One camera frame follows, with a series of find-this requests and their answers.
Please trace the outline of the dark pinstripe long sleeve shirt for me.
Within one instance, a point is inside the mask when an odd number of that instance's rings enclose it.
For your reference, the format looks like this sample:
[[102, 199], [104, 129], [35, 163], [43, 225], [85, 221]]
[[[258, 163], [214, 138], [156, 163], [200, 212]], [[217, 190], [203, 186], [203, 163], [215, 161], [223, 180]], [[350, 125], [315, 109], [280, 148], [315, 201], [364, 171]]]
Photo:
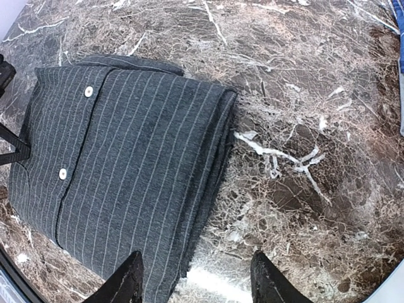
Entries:
[[215, 202], [237, 92], [138, 57], [35, 74], [20, 131], [31, 152], [11, 166], [11, 206], [102, 278], [139, 251], [145, 302], [167, 302]]

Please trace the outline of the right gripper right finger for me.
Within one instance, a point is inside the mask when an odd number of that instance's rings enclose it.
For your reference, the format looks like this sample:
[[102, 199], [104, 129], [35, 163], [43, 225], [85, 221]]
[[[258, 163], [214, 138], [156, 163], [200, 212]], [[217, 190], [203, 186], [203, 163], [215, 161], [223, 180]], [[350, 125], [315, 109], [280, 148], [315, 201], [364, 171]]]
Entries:
[[312, 302], [287, 280], [263, 251], [253, 254], [250, 273], [253, 302]]

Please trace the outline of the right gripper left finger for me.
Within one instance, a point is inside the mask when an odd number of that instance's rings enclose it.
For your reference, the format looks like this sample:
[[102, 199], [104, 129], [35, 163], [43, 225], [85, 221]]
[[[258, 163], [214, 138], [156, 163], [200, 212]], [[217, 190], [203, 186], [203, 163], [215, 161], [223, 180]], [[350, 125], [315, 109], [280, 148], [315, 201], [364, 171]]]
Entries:
[[132, 252], [113, 275], [84, 303], [128, 303], [143, 301], [142, 253]]

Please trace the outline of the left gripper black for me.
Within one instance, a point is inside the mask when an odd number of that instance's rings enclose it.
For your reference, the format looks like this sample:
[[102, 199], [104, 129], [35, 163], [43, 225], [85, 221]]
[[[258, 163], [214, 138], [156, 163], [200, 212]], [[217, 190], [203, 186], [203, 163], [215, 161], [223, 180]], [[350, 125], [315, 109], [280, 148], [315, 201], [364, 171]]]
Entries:
[[[0, 54], [0, 95], [3, 95], [5, 89], [13, 80], [16, 69], [12, 64], [4, 60], [4, 56]], [[17, 137], [4, 124], [1, 124], [1, 138], [12, 145], [15, 150], [11, 153], [1, 154], [1, 165], [11, 164], [30, 157], [30, 146]]]

